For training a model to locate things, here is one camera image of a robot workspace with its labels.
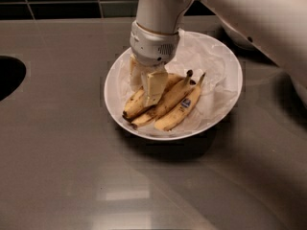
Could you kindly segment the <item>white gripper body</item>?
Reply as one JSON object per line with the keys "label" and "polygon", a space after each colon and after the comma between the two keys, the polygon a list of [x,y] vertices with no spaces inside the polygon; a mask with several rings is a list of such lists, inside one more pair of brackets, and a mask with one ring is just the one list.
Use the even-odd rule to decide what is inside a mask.
{"label": "white gripper body", "polygon": [[131,24],[130,47],[143,65],[167,64],[177,51],[179,34],[156,34],[143,29],[136,21]]}

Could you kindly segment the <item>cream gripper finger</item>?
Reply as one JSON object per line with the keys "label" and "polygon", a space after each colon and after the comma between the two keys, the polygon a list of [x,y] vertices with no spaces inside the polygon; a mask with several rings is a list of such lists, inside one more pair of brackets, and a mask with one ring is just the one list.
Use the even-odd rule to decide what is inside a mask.
{"label": "cream gripper finger", "polygon": [[133,91],[146,87],[146,70],[147,67],[141,64],[134,54],[130,55],[130,87]]}
{"label": "cream gripper finger", "polygon": [[166,87],[168,73],[163,64],[145,67],[141,71],[142,86],[145,91],[145,106],[159,102]]}

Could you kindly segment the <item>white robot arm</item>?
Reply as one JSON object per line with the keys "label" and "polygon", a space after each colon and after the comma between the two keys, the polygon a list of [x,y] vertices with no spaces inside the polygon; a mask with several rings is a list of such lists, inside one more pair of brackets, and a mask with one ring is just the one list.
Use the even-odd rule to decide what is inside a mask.
{"label": "white robot arm", "polygon": [[[174,58],[181,18],[195,0],[139,0],[130,46],[156,66]],[[198,0],[226,25],[307,86],[307,0]]]}

